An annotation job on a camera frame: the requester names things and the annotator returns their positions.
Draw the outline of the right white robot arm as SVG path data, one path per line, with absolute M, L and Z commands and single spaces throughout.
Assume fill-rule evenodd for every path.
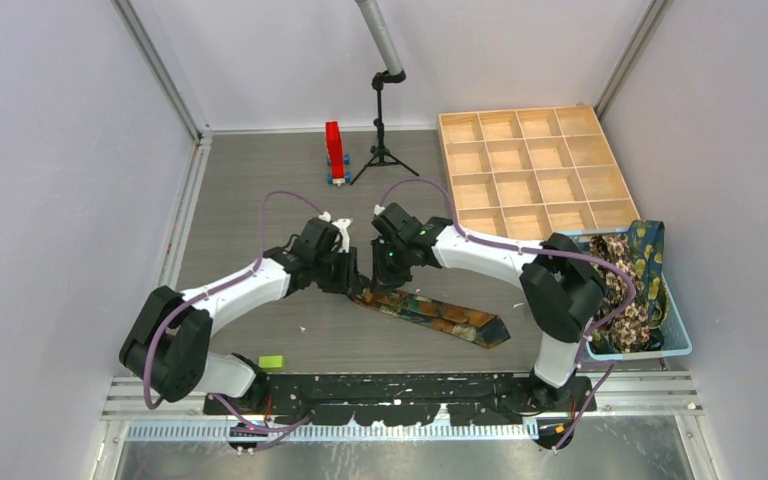
M 378 233 L 371 243 L 372 282 L 381 290 L 410 282 L 414 267 L 470 271 L 521 288 L 542 332 L 532 400 L 551 411 L 570 398 L 584 330 L 606 294 L 589 256 L 570 237 L 553 233 L 542 242 L 516 242 L 479 236 L 447 218 L 421 222 L 397 203 L 377 207 L 371 224 Z

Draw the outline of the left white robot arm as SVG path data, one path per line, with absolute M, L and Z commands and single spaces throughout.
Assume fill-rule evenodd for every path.
M 250 311 L 315 284 L 325 293 L 352 296 L 363 288 L 349 218 L 310 219 L 283 246 L 270 248 L 248 267 L 199 288 L 150 292 L 119 353 L 137 375 L 146 406 L 177 402 L 191 392 L 228 397 L 244 414 L 267 398 L 265 375 L 239 354 L 211 351 L 212 337 Z

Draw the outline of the blue orange green tie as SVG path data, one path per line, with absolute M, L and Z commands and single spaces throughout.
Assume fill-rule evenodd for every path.
M 369 288 L 350 299 L 365 308 L 491 349 L 511 335 L 493 313 L 431 299 L 402 290 L 373 292 Z

